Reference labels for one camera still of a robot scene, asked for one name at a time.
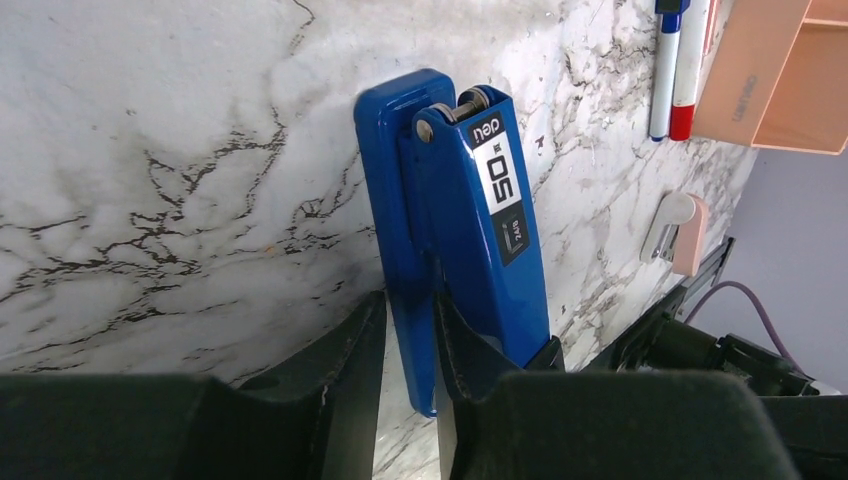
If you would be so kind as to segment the blue stapler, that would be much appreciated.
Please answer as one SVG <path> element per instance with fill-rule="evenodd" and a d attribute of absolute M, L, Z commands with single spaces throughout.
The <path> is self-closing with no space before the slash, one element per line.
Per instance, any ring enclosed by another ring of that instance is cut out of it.
<path fill-rule="evenodd" d="M 437 294 L 514 364 L 561 367 L 513 99 L 426 68 L 363 91 L 353 119 L 412 408 L 437 413 Z"/>

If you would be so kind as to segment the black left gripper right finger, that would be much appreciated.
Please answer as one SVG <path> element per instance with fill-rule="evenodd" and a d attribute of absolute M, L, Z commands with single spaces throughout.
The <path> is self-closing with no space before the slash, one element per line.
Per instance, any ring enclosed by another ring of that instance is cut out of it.
<path fill-rule="evenodd" d="M 446 479 L 796 479 L 762 402 L 721 373 L 528 371 L 433 301 Z"/>

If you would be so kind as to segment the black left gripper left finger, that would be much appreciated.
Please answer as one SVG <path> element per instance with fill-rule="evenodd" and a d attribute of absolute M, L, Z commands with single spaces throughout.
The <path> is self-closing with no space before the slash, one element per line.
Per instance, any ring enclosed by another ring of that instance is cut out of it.
<path fill-rule="evenodd" d="M 5 479 L 368 479 L 387 311 L 233 387 L 199 374 L 5 374 Z"/>

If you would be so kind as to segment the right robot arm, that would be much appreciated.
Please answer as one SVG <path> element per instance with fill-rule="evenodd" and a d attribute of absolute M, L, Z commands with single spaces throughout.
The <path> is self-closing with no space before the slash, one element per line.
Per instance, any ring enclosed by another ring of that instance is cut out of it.
<path fill-rule="evenodd" d="M 734 376 L 763 400 L 804 479 L 847 477 L 847 396 L 748 340 L 714 337 L 660 315 L 640 320 L 619 337 L 610 368 Z"/>

